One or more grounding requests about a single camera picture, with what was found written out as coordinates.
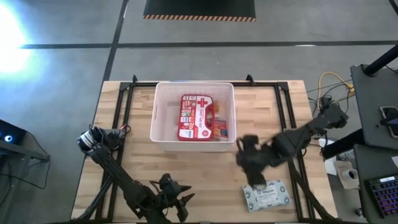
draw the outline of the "red cross symbol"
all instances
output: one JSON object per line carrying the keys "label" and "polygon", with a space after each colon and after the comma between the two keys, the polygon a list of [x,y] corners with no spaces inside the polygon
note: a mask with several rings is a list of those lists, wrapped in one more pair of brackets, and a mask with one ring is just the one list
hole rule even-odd
{"label": "red cross symbol", "polygon": [[205,101],[204,98],[202,98],[202,99],[201,99],[200,101],[198,101],[197,103],[200,105],[200,107],[205,107],[205,105],[207,105],[207,101]]}

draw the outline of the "keyboard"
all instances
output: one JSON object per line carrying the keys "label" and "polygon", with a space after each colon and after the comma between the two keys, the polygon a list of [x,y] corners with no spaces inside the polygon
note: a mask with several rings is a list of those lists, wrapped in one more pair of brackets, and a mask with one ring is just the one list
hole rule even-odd
{"label": "keyboard", "polygon": [[398,175],[365,181],[382,218],[398,215]]}

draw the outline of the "wooden table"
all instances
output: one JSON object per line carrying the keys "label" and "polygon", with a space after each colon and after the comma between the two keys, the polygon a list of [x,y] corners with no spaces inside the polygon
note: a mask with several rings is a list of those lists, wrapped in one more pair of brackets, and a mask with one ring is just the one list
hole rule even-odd
{"label": "wooden table", "polygon": [[[297,126],[312,119],[307,94],[303,81],[288,81],[292,106]],[[118,97],[120,82],[105,82],[101,91],[98,109],[95,114],[95,126],[111,128]],[[280,121],[271,87],[236,87],[236,125],[237,134],[257,134],[265,140],[280,132]],[[149,185],[150,180],[158,181],[168,172],[182,185],[191,185],[192,189],[182,194],[195,193],[189,201],[189,216],[186,222],[294,222],[297,221],[293,202],[287,164],[278,168],[268,168],[264,175],[268,180],[281,179],[289,191],[292,202],[288,206],[271,208],[249,213],[242,191],[246,185],[246,176],[235,163],[236,147],[228,152],[178,152],[166,153],[149,139],[150,121],[155,88],[135,87],[129,115],[132,130],[126,137],[122,166],[135,180]],[[284,113],[289,118],[282,95]],[[336,217],[336,208],[331,194],[328,177],[318,147],[308,147],[304,157],[310,188],[326,210]],[[78,217],[98,193],[103,175],[102,168],[90,158],[84,163],[81,173],[72,218]],[[307,217],[305,198],[300,192],[300,199]],[[104,216],[107,213],[106,197]],[[143,222],[131,212],[119,189],[115,204],[115,222]],[[178,222],[175,208],[169,210],[167,218]]]}

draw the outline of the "black floor mat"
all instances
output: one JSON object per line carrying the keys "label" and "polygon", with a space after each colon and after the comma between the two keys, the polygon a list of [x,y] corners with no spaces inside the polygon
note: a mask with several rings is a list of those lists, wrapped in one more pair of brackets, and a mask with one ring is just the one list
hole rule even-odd
{"label": "black floor mat", "polygon": [[254,0],[147,0],[144,19],[255,22]]}

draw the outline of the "white plastic bin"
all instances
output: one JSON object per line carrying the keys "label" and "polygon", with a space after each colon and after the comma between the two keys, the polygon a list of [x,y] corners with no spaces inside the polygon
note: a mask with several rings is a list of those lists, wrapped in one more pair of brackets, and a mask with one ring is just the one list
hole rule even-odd
{"label": "white plastic bin", "polygon": [[[185,94],[211,96],[226,120],[228,140],[223,142],[179,141],[177,139],[181,97]],[[225,152],[236,140],[234,87],[230,83],[160,82],[156,85],[150,139],[165,151]]]}

